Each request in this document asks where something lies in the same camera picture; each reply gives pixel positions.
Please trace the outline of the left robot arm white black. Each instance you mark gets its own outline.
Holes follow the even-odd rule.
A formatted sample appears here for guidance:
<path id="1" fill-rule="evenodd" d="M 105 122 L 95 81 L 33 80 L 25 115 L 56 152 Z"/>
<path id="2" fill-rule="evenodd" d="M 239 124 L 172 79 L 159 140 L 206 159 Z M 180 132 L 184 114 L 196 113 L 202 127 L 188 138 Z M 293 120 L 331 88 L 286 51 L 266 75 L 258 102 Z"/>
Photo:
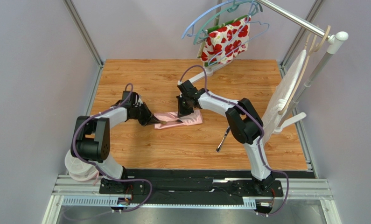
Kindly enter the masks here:
<path id="1" fill-rule="evenodd" d="M 122 99 L 104 112 L 79 116 L 70 147 L 72 157 L 92 165 L 107 179 L 125 181 L 128 178 L 127 170 L 110 154 L 110 130 L 131 119 L 137 120 L 142 126 L 161 123 L 140 95 L 132 91 L 123 91 Z"/>

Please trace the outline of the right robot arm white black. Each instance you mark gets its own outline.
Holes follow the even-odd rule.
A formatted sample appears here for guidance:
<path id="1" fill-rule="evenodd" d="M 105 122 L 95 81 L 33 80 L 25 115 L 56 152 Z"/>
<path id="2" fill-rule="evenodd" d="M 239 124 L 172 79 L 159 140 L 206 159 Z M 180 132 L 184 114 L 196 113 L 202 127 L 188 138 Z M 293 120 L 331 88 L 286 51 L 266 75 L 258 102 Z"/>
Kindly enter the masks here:
<path id="1" fill-rule="evenodd" d="M 268 189 L 274 182 L 274 177 L 264 152 L 263 121 L 250 100 L 243 98 L 236 101 L 204 88 L 198 90 L 189 80 L 179 83 L 177 87 L 181 92 L 177 96 L 178 116 L 190 115 L 195 108 L 199 108 L 226 117 L 232 136 L 245 148 L 255 184 L 261 190 Z"/>

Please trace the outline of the black handled knife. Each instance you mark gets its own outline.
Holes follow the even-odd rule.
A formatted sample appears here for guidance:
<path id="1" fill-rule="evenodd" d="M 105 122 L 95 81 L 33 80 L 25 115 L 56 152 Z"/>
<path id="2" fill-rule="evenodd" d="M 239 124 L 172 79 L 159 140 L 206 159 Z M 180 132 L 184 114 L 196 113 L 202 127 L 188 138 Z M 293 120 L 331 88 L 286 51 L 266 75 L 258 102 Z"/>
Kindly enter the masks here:
<path id="1" fill-rule="evenodd" d="M 183 123 L 183 121 L 181 119 L 170 119 L 170 120 L 161 120 L 160 119 L 160 123 L 162 125 L 166 125 L 167 123 Z"/>

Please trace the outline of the pink cloth napkin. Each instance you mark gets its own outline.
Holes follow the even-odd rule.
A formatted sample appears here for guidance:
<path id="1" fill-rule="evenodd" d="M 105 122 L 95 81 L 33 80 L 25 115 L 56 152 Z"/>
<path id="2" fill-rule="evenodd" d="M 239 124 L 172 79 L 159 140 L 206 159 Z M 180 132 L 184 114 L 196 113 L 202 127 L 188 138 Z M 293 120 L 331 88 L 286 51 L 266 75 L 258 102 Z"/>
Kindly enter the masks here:
<path id="1" fill-rule="evenodd" d="M 199 125 L 203 123 L 203 117 L 200 110 L 194 110 L 191 115 L 185 117 L 177 117 L 177 112 L 163 112 L 163 113 L 155 113 L 154 116 L 159 120 L 170 120 L 170 119 L 181 119 L 183 123 L 167 123 L 166 125 L 154 124 L 155 130 L 162 130 L 174 127 L 181 127 L 181 126 L 192 126 L 192 125 Z"/>

